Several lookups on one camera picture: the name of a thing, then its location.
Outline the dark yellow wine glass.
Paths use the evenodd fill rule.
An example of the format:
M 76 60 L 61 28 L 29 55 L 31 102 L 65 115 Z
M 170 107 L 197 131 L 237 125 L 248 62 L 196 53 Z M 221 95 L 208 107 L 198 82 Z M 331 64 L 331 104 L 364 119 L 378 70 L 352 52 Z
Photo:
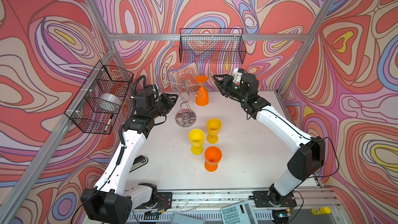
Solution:
M 206 140 L 210 144 L 218 142 L 218 134 L 220 133 L 222 122 L 219 119 L 213 118 L 207 121 L 206 124 L 208 135 Z

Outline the light yellow wine glass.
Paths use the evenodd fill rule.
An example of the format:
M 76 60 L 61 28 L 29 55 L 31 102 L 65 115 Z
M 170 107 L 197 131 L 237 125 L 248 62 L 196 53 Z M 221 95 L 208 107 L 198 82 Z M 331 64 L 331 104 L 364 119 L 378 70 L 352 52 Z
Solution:
M 194 155 L 201 155 L 203 153 L 203 143 L 205 134 L 201 129 L 193 129 L 189 132 L 189 141 L 191 144 L 191 152 Z

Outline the orange wine glass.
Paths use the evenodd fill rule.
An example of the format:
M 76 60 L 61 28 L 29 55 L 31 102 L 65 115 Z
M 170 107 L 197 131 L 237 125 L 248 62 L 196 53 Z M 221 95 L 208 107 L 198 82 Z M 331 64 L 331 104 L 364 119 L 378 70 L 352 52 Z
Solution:
M 206 106 L 209 104 L 208 92 L 204 87 L 204 83 L 208 81 L 207 76 L 198 76 L 195 78 L 196 82 L 200 84 L 200 87 L 195 95 L 196 104 L 198 106 Z
M 214 172 L 222 159 L 222 152 L 216 146 L 210 146 L 205 151 L 205 169 Z

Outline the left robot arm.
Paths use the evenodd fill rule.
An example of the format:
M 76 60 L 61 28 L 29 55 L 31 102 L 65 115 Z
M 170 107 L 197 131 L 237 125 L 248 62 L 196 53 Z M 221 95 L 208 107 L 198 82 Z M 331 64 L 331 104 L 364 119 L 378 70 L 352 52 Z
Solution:
M 120 143 L 116 153 L 95 186 L 82 192 L 81 207 L 90 220 L 124 224 L 137 207 L 157 205 L 159 198 L 155 184 L 139 183 L 131 195 L 124 195 L 127 177 L 138 152 L 150 131 L 158 125 L 155 119 L 166 118 L 178 100 L 178 94 L 159 93 L 156 85 L 146 81 L 146 76 L 142 75 L 133 84 L 133 109 L 118 129 Z

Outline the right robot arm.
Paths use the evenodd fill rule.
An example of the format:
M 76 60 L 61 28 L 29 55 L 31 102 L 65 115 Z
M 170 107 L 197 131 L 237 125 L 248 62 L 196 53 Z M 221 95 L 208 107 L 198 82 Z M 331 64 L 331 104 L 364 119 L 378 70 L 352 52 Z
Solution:
M 325 140 L 312 137 L 283 117 L 259 96 L 256 75 L 237 69 L 232 75 L 212 76 L 219 92 L 240 103 L 247 119 L 255 119 L 273 131 L 292 151 L 287 170 L 273 183 L 266 196 L 272 206 L 280 206 L 288 195 L 325 164 Z

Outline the chrome wine glass rack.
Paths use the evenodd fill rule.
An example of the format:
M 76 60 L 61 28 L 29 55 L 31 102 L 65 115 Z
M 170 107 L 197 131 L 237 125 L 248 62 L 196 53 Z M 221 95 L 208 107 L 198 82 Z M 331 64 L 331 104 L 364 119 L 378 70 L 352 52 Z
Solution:
M 179 110 L 175 115 L 175 121 L 178 126 L 182 128 L 188 128 L 195 124 L 197 115 L 190 106 L 191 98 L 200 98 L 204 96 L 203 92 L 200 92 L 200 86 L 203 83 L 197 83 L 194 78 L 194 73 L 187 69 L 178 73 L 176 69 L 171 68 L 170 72 L 166 73 L 161 79 L 161 88 L 167 89 L 174 87 L 177 94 L 179 95 L 178 103 Z

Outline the black marker pen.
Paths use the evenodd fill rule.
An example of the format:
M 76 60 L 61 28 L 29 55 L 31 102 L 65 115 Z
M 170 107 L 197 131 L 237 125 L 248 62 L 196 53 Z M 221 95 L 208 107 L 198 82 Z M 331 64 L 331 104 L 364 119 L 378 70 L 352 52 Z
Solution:
M 111 114 L 111 116 L 110 116 L 110 118 L 109 118 L 107 124 L 105 125 L 104 131 L 103 131 L 104 133 L 106 133 L 107 130 L 108 130 L 108 128 L 110 127 L 110 124 L 111 124 L 111 122 L 112 122 L 113 117 L 114 117 L 114 115 Z

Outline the grey black stapler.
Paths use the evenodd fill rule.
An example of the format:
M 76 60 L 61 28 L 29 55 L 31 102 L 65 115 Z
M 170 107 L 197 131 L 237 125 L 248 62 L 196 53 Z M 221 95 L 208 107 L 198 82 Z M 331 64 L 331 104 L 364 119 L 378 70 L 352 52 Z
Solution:
M 149 161 L 148 158 L 145 156 L 141 155 L 141 156 L 136 157 L 133 162 L 133 165 L 130 168 L 130 172 L 133 172 L 133 171 L 137 170 L 138 168 L 146 165 L 148 163 L 148 161 Z

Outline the teal calculator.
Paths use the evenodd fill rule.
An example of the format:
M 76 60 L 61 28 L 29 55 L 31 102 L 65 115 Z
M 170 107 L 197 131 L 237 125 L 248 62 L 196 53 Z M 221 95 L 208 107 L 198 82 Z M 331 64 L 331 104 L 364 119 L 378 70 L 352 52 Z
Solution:
M 221 218 L 224 224 L 258 224 L 249 201 L 240 201 L 222 208 Z

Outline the yellow capped bottle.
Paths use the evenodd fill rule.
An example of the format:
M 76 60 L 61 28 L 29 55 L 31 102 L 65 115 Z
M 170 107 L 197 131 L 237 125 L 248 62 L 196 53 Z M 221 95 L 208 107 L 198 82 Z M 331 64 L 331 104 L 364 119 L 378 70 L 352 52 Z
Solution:
M 319 207 L 312 209 L 313 215 L 328 215 L 331 214 L 331 209 L 329 207 Z

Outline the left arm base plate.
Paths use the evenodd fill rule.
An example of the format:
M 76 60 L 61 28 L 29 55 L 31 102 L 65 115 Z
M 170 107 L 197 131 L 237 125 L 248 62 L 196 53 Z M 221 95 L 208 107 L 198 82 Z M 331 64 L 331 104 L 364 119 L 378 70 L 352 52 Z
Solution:
M 157 201 L 144 203 L 136 209 L 155 209 L 158 211 L 167 210 L 172 207 L 173 193 L 170 191 L 159 192 Z

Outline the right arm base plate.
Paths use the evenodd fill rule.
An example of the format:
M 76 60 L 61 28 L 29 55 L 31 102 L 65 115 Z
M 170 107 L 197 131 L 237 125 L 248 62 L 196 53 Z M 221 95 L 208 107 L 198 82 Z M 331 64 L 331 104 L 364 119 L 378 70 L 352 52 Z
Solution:
M 273 204 L 268 196 L 269 191 L 253 191 L 252 195 L 249 196 L 249 200 L 255 202 L 257 208 L 262 207 L 286 207 L 295 208 L 297 207 L 296 199 L 293 192 L 289 193 L 285 198 L 277 204 Z

